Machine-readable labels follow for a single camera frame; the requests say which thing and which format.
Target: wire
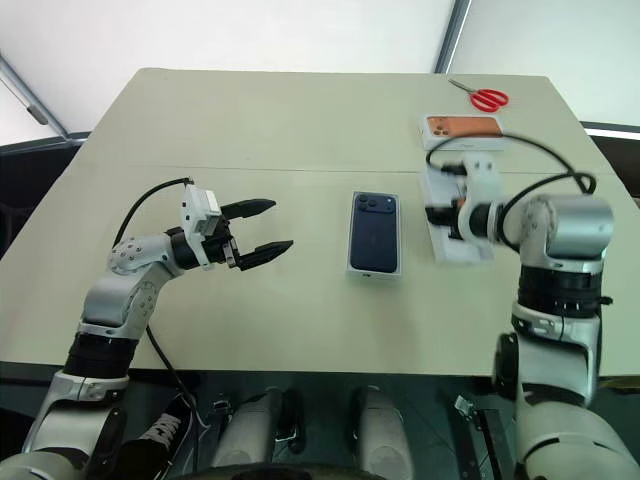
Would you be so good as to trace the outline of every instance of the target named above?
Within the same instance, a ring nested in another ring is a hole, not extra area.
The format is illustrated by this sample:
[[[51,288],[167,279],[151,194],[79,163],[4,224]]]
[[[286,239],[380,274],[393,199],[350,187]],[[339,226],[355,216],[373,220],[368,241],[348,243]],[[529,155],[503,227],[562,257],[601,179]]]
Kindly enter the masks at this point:
[[[458,135],[457,137],[447,138],[446,140],[443,140],[442,142],[438,143],[435,147],[433,147],[431,150],[427,152],[425,162],[427,162],[427,165],[429,165],[430,167],[437,168],[438,170],[440,170],[439,167],[436,167],[431,163],[431,156],[433,155],[434,152],[441,150],[442,147],[444,147],[448,143],[458,140],[459,138],[485,137],[485,136],[495,136],[495,132],[472,133],[469,135]],[[567,170],[567,172],[575,172],[575,169],[571,166],[571,164],[567,160],[565,160],[559,153],[547,147],[546,145],[541,144],[540,142],[537,142],[530,138],[523,137],[522,135],[516,135],[513,133],[503,133],[502,136],[505,138],[509,138],[511,140],[515,140],[517,142],[522,142],[522,143],[526,143],[527,145],[534,146],[542,150],[543,152],[548,153],[553,158],[555,158],[558,161],[558,163],[560,163],[560,165],[562,165]],[[580,178],[576,178],[576,183],[578,184],[578,188],[582,193],[587,193],[587,187],[582,183]]]
[[[116,238],[113,241],[113,246],[115,247],[120,242],[120,240],[122,240],[124,231],[127,229],[127,226],[131,221],[131,218],[136,213],[136,210],[138,210],[140,205],[142,205],[147,198],[149,198],[151,195],[158,192],[159,190],[162,190],[163,188],[171,187],[173,185],[180,185],[180,184],[184,184],[185,186],[188,184],[193,184],[193,180],[191,180],[191,178],[188,178],[188,177],[177,178],[175,180],[170,180],[168,182],[161,183],[160,185],[156,185],[151,190],[148,190],[147,192],[145,192],[136,201],[136,203],[134,203],[133,206],[129,209],[127,216],[124,217],[122,225],[120,225],[120,229],[118,230],[118,233],[116,234]],[[158,341],[153,335],[153,332],[151,331],[151,327],[149,325],[147,325],[146,332],[147,332],[147,336],[149,337],[149,341],[151,342],[151,345],[153,345],[153,348],[155,349],[156,353],[160,357],[160,360],[162,360],[162,363],[164,364],[166,369],[169,371],[169,373],[173,377],[174,381],[178,386],[178,389],[182,392],[182,395],[184,396],[185,401],[189,405],[189,409],[191,410],[191,416],[196,420],[195,422],[193,422],[193,473],[196,473],[198,471],[198,452],[200,451],[200,432],[199,432],[200,428],[199,427],[200,425],[205,426],[205,423],[202,421],[202,418],[200,418],[200,415],[198,413],[198,405],[196,403],[196,399],[193,397],[193,395],[191,395],[191,392],[189,392],[189,389],[182,382],[182,379],[178,375],[178,372],[176,372],[175,368],[173,368],[173,365],[171,365],[171,362],[165,355],[164,351],[162,350],[162,348],[160,348],[160,345],[158,344]]]
[[[441,168],[431,163],[431,156],[433,155],[434,152],[441,150],[442,147],[459,138],[479,137],[479,136],[495,136],[495,133],[494,132],[473,133],[469,135],[458,135],[456,137],[447,138],[446,140],[443,140],[442,142],[438,143],[435,147],[433,147],[431,150],[427,152],[427,156],[425,157],[425,162],[427,163],[428,166],[432,168],[442,170]],[[520,193],[518,193],[516,196],[514,196],[511,200],[509,200],[509,202],[507,202],[507,204],[500,210],[500,213],[498,214],[498,222],[496,227],[498,238],[502,243],[504,243],[507,247],[509,247],[514,252],[520,252],[520,247],[514,244],[513,242],[511,242],[504,234],[504,221],[507,218],[507,214],[516,203],[518,203],[520,200],[522,200],[523,197],[525,197],[527,194],[531,193],[532,191],[544,185],[547,185],[549,183],[557,182],[558,180],[564,180],[565,178],[573,178],[576,181],[576,184],[578,185],[578,188],[582,193],[586,195],[591,195],[596,189],[597,181],[596,181],[596,178],[590,173],[576,172],[573,166],[567,160],[565,160],[559,153],[555,152],[554,150],[547,147],[546,145],[541,144],[540,142],[537,142],[527,137],[523,137],[521,135],[515,135],[512,133],[503,133],[502,136],[505,138],[509,138],[511,140],[516,140],[518,142],[526,143],[527,145],[532,145],[534,147],[539,148],[543,152],[546,152],[550,156],[555,158],[558,161],[558,163],[560,163],[567,170],[566,173],[561,173],[559,175],[552,175],[550,177],[540,180],[539,182],[534,183],[533,185],[528,186],[527,188],[522,190]],[[585,178],[589,180],[588,186],[585,185],[584,182],[582,181]]]
[[[127,229],[127,226],[131,221],[131,217],[133,217],[133,214],[136,213],[136,210],[138,210],[140,205],[142,205],[147,198],[149,198],[151,195],[153,195],[157,191],[162,190],[163,188],[171,187],[173,185],[180,185],[181,183],[186,186],[187,184],[193,184],[193,180],[191,180],[191,178],[188,178],[188,177],[176,178],[175,180],[170,180],[168,182],[161,183],[160,185],[156,185],[151,190],[148,190],[147,192],[145,192],[136,201],[136,203],[134,203],[133,206],[129,209],[129,213],[127,213],[127,216],[124,217],[124,220],[122,221],[122,225],[120,225],[120,229],[116,234],[116,239],[113,241],[113,246],[115,247],[118,244],[118,242],[122,240],[122,236],[124,235],[124,231]]]
[[[498,222],[497,222],[496,229],[498,233],[498,238],[502,241],[502,243],[504,243],[507,247],[509,247],[514,252],[520,252],[520,247],[512,243],[509,239],[507,239],[507,237],[504,234],[504,221],[505,221],[505,218],[507,218],[507,214],[509,213],[509,210],[511,210],[516,203],[518,203],[520,200],[522,200],[522,198],[524,198],[526,195],[533,192],[534,190],[537,190],[538,188],[543,187],[544,185],[548,185],[549,183],[557,182],[558,180],[564,180],[565,178],[574,178],[576,182],[580,182],[581,185],[583,185],[581,179],[583,178],[588,179],[589,187],[585,192],[583,192],[586,195],[591,195],[596,190],[596,185],[597,185],[596,178],[590,173],[586,173],[586,172],[561,173],[558,175],[553,175],[551,177],[543,178],[539,182],[529,185],[527,188],[520,191],[513,198],[511,198],[511,200],[509,200],[505,204],[505,206],[502,208],[502,210],[498,214]]]
[[[487,461],[487,458],[489,458],[489,454],[488,454],[488,453],[485,453],[485,454],[484,454],[484,458],[483,458],[483,459],[482,459],[482,461],[480,462],[480,465],[478,465],[478,468],[479,468],[479,469],[482,469],[482,467],[484,466],[484,462],[486,462],[486,461]]]
[[[205,428],[205,430],[200,434],[200,437],[198,438],[198,442],[202,441],[202,438],[209,432],[210,427]],[[182,466],[182,473],[181,475],[186,475],[187,474],[187,465],[189,464],[189,460],[191,459],[191,455],[193,455],[194,452],[194,447],[191,447],[191,450],[189,450],[189,453],[187,454],[187,458],[185,458],[184,460],[184,465]]]
[[[153,348],[155,349],[156,353],[160,357],[160,360],[162,360],[162,363],[164,363],[164,366],[169,371],[169,373],[171,374],[175,382],[178,384],[178,388],[182,392],[182,395],[184,396],[185,401],[187,402],[187,404],[189,405],[189,408],[191,409],[192,418],[196,420],[195,422],[193,422],[193,470],[192,470],[192,473],[196,473],[198,471],[198,456],[199,456],[198,454],[200,452],[200,425],[199,425],[200,420],[198,418],[199,415],[198,415],[198,406],[196,405],[196,400],[193,397],[193,395],[191,395],[191,393],[189,392],[185,384],[182,382],[182,379],[178,375],[178,372],[176,372],[176,370],[173,368],[173,365],[171,365],[171,362],[162,351],[162,348],[160,348],[160,345],[158,344],[156,337],[153,335],[153,332],[151,331],[151,328],[149,327],[149,325],[147,325],[146,332],[147,332],[147,336],[149,337],[149,341],[151,342],[151,345],[153,345]]]

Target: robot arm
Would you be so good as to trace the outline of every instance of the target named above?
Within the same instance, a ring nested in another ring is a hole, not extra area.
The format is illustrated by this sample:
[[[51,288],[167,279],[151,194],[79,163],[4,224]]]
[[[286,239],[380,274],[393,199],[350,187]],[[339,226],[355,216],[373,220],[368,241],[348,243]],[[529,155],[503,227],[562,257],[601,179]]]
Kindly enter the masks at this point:
[[[160,289],[197,266],[247,270],[284,253],[292,241],[241,255],[229,229],[230,220],[274,205],[256,199],[218,207],[212,192],[186,185],[181,227],[114,245],[107,271],[85,298],[67,361],[53,377],[23,453],[0,464],[0,479],[108,476],[126,422],[119,404],[127,372]]]
[[[517,478],[640,479],[618,435],[586,409],[598,381],[601,305],[610,303],[601,296],[613,231],[608,204],[590,195],[538,195],[501,219],[506,201],[490,158],[449,168],[466,196],[427,207],[429,221],[481,245],[502,243],[502,229],[520,255],[514,332],[498,340],[493,378],[515,402]]]

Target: smartphone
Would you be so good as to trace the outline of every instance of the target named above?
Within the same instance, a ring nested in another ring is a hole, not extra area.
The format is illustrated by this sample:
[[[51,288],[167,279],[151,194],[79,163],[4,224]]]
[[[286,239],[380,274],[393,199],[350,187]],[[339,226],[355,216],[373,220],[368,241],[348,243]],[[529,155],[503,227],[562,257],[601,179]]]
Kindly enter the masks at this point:
[[[440,137],[483,134],[484,137],[502,137],[502,131],[492,117],[427,117],[429,130]]]
[[[398,197],[355,192],[349,237],[349,264],[357,270],[394,273],[399,270]]]

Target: black cable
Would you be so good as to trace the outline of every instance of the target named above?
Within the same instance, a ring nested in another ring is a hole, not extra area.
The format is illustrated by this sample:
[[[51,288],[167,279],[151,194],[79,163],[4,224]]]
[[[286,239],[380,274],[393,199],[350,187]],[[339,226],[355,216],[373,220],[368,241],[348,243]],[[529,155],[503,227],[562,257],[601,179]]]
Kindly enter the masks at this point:
[[[469,135],[458,135],[457,137],[450,137],[447,138],[446,140],[443,140],[442,142],[438,143],[435,147],[433,147],[431,150],[429,150],[427,152],[427,156],[425,158],[425,161],[427,162],[427,165],[429,165],[430,167],[436,168],[438,170],[440,170],[439,167],[436,167],[435,165],[433,165],[431,163],[431,156],[433,155],[434,152],[442,149],[442,147],[444,147],[445,145],[447,145],[448,143],[454,142],[455,140],[459,139],[459,138],[469,138],[469,137],[486,137],[486,136],[493,136],[495,137],[495,132],[487,132],[487,133],[473,133],[473,134],[469,134]],[[555,152],[554,150],[552,150],[551,148],[547,147],[546,145],[543,145],[535,140],[532,140],[530,138],[527,137],[523,137],[521,135],[515,135],[513,133],[503,133],[502,134],[503,137],[505,138],[509,138],[511,140],[516,140],[517,142],[522,142],[522,143],[526,143],[527,145],[532,145],[540,150],[542,150],[543,152],[548,153],[550,156],[552,156],[553,158],[555,158],[558,163],[560,163],[560,165],[562,165],[567,172],[575,172],[575,169],[571,166],[571,164],[566,161],[559,153]],[[576,183],[578,184],[578,188],[580,189],[580,191],[582,193],[587,193],[587,187],[582,183],[581,178],[582,177],[574,177],[576,180]]]
[[[127,213],[127,216],[124,217],[124,220],[122,221],[122,225],[120,225],[120,229],[118,230],[118,233],[116,233],[116,239],[113,241],[113,246],[115,247],[118,244],[118,242],[120,242],[120,240],[122,240],[122,236],[124,235],[124,231],[126,230],[127,225],[129,225],[129,222],[131,221],[131,217],[133,217],[133,214],[136,213],[136,210],[138,210],[140,205],[142,205],[142,203],[147,198],[149,198],[151,195],[156,193],[158,190],[162,190],[163,188],[171,187],[173,185],[180,185],[181,183],[184,184],[184,185],[187,185],[187,184],[190,184],[190,183],[193,184],[193,180],[191,180],[188,177],[176,178],[175,180],[170,180],[168,182],[161,183],[160,185],[156,185],[151,190],[145,192],[136,201],[136,203],[134,203],[133,206],[129,209],[129,213]]]
[[[498,233],[498,238],[500,239],[500,241],[502,241],[502,243],[504,243],[507,247],[509,247],[510,249],[512,249],[514,252],[520,252],[520,247],[518,245],[515,245],[514,243],[512,243],[511,241],[509,241],[509,239],[507,239],[507,237],[504,234],[504,220],[505,218],[507,218],[507,213],[509,213],[509,210],[511,210],[513,208],[513,206],[518,203],[520,200],[522,200],[523,197],[525,197],[526,195],[528,195],[529,193],[531,193],[532,191],[547,185],[549,183],[553,183],[553,182],[557,182],[558,180],[563,180],[565,178],[574,178],[576,180],[576,182],[580,182],[580,184],[582,185],[582,179],[586,178],[589,180],[589,187],[587,188],[587,190],[584,192],[586,195],[591,195],[595,189],[596,189],[596,178],[591,175],[590,173],[586,173],[586,172],[567,172],[567,173],[560,173],[558,175],[553,175],[551,177],[547,177],[547,178],[543,178],[542,180],[540,180],[539,182],[536,182],[532,185],[529,185],[527,188],[525,188],[524,190],[520,191],[517,195],[515,195],[511,200],[509,200],[504,207],[502,207],[502,209],[500,210],[500,213],[498,214],[498,223],[497,223],[497,233]]]
[[[118,233],[116,234],[116,238],[113,241],[113,246],[115,247],[120,242],[120,240],[122,240],[124,231],[129,225],[131,218],[133,217],[134,213],[136,213],[136,210],[138,210],[140,205],[142,205],[147,198],[149,198],[151,195],[153,195],[157,191],[162,190],[163,188],[171,187],[173,185],[180,185],[180,184],[184,184],[185,186],[187,184],[193,184],[193,180],[191,180],[188,177],[177,178],[175,180],[170,180],[168,182],[161,183],[160,185],[156,185],[151,190],[145,192],[136,201],[136,203],[134,203],[133,206],[129,209],[129,213],[127,213],[127,216],[124,217],[122,225],[120,225],[120,229],[118,230]],[[162,360],[162,363],[164,364],[166,369],[169,371],[174,381],[176,382],[178,389],[184,396],[185,401],[189,405],[189,409],[191,409],[191,418],[192,418],[192,425],[193,425],[193,473],[196,473],[198,471],[198,453],[199,453],[199,446],[200,446],[200,438],[199,438],[200,437],[200,420],[198,418],[198,406],[196,404],[194,397],[191,395],[191,392],[189,392],[189,389],[187,389],[185,384],[182,382],[182,379],[178,375],[178,372],[176,372],[175,368],[173,368],[173,365],[171,365],[171,362],[169,361],[165,353],[162,351],[162,348],[160,348],[160,345],[158,344],[158,341],[153,335],[153,332],[151,331],[151,327],[149,325],[147,325],[146,332],[147,332],[147,336],[149,337],[149,341],[151,342],[151,345],[153,345],[153,348],[158,354],[158,356],[160,357],[160,360]]]

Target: phone box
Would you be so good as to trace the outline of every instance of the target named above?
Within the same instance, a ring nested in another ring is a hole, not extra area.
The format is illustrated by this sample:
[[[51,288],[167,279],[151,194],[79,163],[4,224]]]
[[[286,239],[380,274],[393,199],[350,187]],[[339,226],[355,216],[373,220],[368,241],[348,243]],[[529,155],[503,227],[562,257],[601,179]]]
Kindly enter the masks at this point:
[[[440,150],[504,150],[507,139],[502,136],[504,128],[497,115],[435,115],[424,113],[419,122],[422,146],[433,149],[443,140],[464,134],[487,134],[453,140]]]
[[[396,257],[397,257],[397,268],[393,272],[374,272],[371,270],[361,270],[355,268],[351,265],[351,235],[353,233],[353,220],[355,215],[355,203],[356,199],[359,195],[386,195],[388,197],[392,197],[396,203]],[[352,276],[358,277],[366,277],[366,278],[378,278],[384,280],[398,280],[402,275],[402,242],[400,235],[400,199],[397,195],[393,195],[391,193],[380,193],[380,192],[353,192],[353,198],[351,200],[351,220],[349,222],[349,244],[347,245],[347,273]]]

